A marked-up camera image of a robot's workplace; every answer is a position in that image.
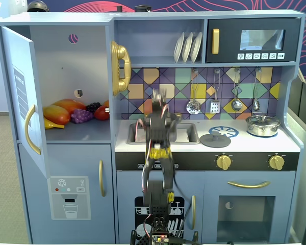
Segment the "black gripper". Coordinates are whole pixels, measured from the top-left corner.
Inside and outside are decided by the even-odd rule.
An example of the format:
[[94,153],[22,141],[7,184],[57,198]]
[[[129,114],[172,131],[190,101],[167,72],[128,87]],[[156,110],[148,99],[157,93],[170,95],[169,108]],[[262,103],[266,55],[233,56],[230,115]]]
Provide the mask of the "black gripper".
[[166,119],[168,117],[169,104],[167,101],[167,89],[161,88],[160,90],[154,89],[152,91],[152,113],[150,118]]

